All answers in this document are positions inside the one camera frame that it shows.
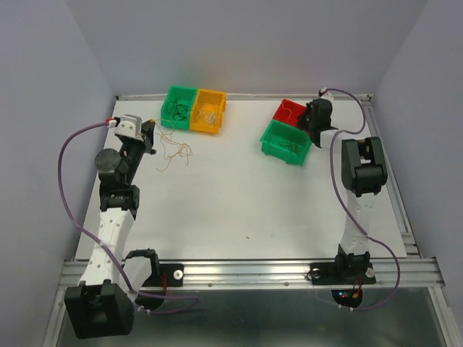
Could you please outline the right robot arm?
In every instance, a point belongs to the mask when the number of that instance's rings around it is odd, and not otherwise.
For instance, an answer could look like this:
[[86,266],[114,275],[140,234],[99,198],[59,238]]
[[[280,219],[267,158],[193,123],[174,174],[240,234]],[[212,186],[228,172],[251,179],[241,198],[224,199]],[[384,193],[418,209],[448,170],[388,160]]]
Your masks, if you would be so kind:
[[297,127],[308,132],[316,147],[329,150],[333,183],[334,155],[340,154],[341,182],[347,193],[347,201],[341,202],[347,217],[337,255],[333,261],[311,264],[309,277],[317,286],[348,285],[356,280],[374,284],[367,228],[376,198],[388,180],[383,147],[379,137],[356,139],[333,127],[332,111],[329,100],[316,98],[306,104],[297,120]]

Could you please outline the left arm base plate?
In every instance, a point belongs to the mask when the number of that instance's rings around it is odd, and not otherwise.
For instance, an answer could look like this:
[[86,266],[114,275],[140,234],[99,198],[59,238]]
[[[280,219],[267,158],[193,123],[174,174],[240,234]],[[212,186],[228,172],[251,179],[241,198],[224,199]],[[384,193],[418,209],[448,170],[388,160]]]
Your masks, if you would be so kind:
[[178,288],[183,286],[184,265],[178,262],[153,265],[148,263],[139,275],[137,281],[143,287]]

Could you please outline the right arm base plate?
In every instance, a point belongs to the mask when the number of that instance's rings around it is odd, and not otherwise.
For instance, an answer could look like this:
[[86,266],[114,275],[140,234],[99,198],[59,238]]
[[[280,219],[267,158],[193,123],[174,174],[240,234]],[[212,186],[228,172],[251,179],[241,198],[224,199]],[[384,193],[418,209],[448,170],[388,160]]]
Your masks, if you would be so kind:
[[362,282],[363,285],[376,283],[374,273],[369,273],[373,265],[370,262],[360,265],[342,265],[333,262],[313,262],[307,275],[314,286],[343,286]]

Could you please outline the red plastic bin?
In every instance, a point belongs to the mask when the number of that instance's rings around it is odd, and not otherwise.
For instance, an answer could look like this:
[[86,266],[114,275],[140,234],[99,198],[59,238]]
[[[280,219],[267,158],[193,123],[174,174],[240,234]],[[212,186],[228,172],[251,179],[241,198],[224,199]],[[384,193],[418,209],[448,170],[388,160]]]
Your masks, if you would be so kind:
[[305,110],[304,105],[284,98],[273,115],[273,120],[297,128],[297,118]]

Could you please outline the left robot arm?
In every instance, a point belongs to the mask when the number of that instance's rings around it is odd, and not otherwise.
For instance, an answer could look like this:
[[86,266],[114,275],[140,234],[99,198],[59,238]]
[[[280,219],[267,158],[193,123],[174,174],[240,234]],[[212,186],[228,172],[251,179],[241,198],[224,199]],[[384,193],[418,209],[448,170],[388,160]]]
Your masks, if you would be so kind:
[[144,155],[154,155],[156,123],[123,115],[102,122],[121,141],[119,150],[105,148],[94,160],[100,180],[98,230],[81,232],[95,245],[87,267],[64,303],[79,339],[127,335],[135,320],[135,300],[143,284],[161,276],[152,249],[124,253],[140,206],[140,190],[132,183]]

